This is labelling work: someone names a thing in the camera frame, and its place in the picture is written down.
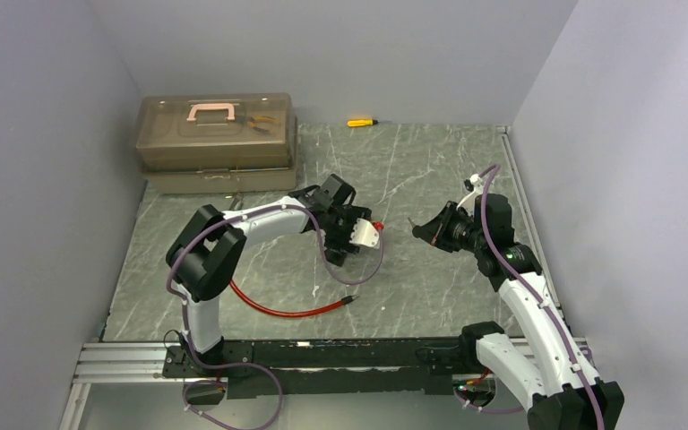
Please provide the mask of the red cable lock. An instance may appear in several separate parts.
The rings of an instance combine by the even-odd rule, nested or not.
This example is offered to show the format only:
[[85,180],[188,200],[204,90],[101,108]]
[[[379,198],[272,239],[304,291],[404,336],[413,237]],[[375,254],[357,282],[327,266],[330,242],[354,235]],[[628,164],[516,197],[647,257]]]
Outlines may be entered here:
[[334,279],[336,271],[320,253],[322,243],[296,202],[283,197],[268,211],[237,225],[247,234],[245,250],[230,289],[253,309],[277,318],[300,319],[340,309],[357,300]]

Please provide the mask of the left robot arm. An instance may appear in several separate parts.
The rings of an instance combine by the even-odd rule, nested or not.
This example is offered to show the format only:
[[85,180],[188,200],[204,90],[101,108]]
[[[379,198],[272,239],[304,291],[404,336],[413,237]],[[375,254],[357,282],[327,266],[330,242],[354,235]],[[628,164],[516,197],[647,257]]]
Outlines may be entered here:
[[199,364],[222,364],[225,336],[219,326],[219,297],[229,287],[244,250],[280,237],[312,231],[322,263],[336,272],[361,248],[385,253],[382,229],[370,209],[354,204],[356,190],[337,175],[275,202],[240,211],[204,205],[166,253],[168,293],[179,298],[184,327],[179,339]]

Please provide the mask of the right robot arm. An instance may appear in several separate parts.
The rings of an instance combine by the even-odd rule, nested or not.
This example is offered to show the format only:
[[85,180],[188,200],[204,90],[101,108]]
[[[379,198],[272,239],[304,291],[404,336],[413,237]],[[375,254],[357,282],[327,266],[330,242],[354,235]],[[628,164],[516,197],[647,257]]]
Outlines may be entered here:
[[474,198],[471,210],[447,202],[414,237],[447,253],[473,253],[479,272],[512,311],[531,349],[517,350],[495,322],[465,326],[460,357],[496,376],[520,403],[530,429],[614,429],[625,397],[606,382],[579,348],[552,303],[543,268],[533,251],[516,241],[508,199],[491,193]]

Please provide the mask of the brown translucent plastic toolbox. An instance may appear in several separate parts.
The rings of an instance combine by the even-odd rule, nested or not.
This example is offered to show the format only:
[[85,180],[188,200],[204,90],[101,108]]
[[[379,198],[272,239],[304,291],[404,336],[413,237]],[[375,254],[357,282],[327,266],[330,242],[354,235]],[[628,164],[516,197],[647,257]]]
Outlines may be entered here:
[[[193,104],[230,102],[236,120],[223,112],[202,112],[186,121]],[[245,120],[272,116],[282,122],[274,134],[259,134]],[[297,116],[286,92],[142,99],[134,148],[142,176],[163,194],[229,194],[289,191],[300,166]]]

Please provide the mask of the yellow handled screwdriver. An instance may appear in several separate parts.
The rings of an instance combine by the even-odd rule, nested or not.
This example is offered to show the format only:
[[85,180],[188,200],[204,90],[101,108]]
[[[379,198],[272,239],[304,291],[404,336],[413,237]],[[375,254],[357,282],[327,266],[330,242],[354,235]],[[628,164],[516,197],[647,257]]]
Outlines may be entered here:
[[379,121],[373,118],[353,119],[347,121],[347,127],[349,128],[370,127],[378,124]]

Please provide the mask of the yellow handled pliers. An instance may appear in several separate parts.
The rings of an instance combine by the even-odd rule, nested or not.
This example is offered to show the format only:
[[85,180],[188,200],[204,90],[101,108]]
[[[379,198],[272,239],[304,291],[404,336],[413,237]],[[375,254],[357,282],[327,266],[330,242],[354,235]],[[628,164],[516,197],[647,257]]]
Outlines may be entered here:
[[272,116],[249,116],[245,124],[259,134],[274,134],[282,126],[282,122]]

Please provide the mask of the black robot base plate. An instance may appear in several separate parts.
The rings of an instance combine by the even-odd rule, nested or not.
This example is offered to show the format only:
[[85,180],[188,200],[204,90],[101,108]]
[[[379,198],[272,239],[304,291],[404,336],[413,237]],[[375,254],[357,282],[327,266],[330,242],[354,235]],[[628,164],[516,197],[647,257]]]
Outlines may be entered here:
[[227,340],[197,363],[184,342],[166,348],[167,379],[220,379],[230,399],[275,394],[420,391],[450,395],[470,383],[486,390],[491,376],[456,337]]

